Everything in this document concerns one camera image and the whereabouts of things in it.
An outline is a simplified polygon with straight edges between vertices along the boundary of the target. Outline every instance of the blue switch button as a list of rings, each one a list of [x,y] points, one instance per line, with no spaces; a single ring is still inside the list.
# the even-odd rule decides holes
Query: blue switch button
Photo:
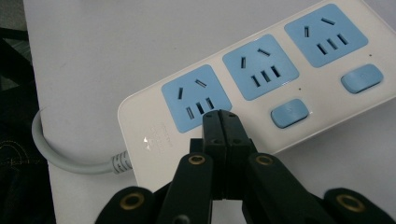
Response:
[[[347,91],[356,94],[375,86],[383,78],[381,71],[369,63],[344,75],[341,82]]]
[[[294,99],[278,106],[271,112],[271,118],[278,128],[284,129],[308,117],[309,111],[303,101]]]

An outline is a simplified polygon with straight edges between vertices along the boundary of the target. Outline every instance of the brass screw insert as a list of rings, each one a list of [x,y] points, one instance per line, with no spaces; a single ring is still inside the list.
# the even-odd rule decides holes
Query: brass screw insert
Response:
[[[335,199],[349,211],[361,213],[366,210],[366,206],[364,206],[360,200],[350,195],[340,194]]]
[[[271,165],[272,163],[274,163],[274,161],[270,157],[264,155],[256,157],[256,162],[261,165]]]
[[[130,193],[125,195],[120,201],[120,207],[123,210],[134,210],[140,207],[145,201],[145,196],[143,196],[140,192]]]
[[[189,162],[192,165],[201,165],[202,163],[205,162],[205,157],[203,157],[203,156],[191,156],[191,157],[189,157]]]

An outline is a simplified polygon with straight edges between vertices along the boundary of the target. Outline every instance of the power cord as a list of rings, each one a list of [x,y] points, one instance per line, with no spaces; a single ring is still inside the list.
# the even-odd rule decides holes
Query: power cord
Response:
[[[40,111],[35,114],[32,124],[32,136],[37,149],[44,158],[53,165],[75,174],[100,175],[109,172],[120,174],[132,170],[132,164],[127,151],[111,157],[110,161],[99,164],[79,164],[56,153],[47,143],[41,124]]]

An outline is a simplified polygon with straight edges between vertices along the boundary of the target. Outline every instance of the white power strip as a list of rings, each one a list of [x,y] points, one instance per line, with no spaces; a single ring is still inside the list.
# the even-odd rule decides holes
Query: white power strip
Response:
[[[231,110],[276,153],[385,103],[395,52],[364,2],[323,1],[128,97],[119,122],[139,186],[172,180],[210,110]]]

